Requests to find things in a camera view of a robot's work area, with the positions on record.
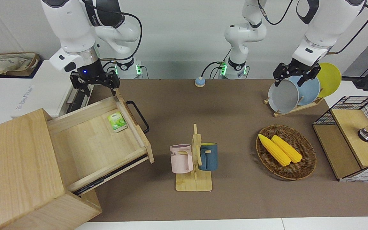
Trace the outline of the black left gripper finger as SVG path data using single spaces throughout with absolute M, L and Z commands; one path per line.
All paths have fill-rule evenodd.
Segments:
M 320 64 L 315 64 L 311 70 L 300 70 L 302 77 L 298 80 L 298 87 L 301 87 L 308 80 L 314 80 L 320 70 Z
M 273 71 L 273 78 L 275 79 L 275 86 L 278 87 L 282 80 L 289 78 L 290 72 L 290 65 L 285 63 L 280 63 Z

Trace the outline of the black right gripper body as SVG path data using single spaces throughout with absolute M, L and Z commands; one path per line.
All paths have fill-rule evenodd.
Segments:
M 103 85 L 108 88 L 119 88 L 120 79 L 117 73 L 112 70 L 105 72 L 101 61 L 79 67 L 71 72 L 70 80 L 73 88 L 85 88 L 87 85 Z

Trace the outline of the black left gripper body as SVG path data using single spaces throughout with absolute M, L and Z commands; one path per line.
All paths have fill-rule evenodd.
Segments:
M 287 67 L 287 77 L 290 76 L 307 76 L 312 66 L 301 63 L 300 61 L 291 61 Z

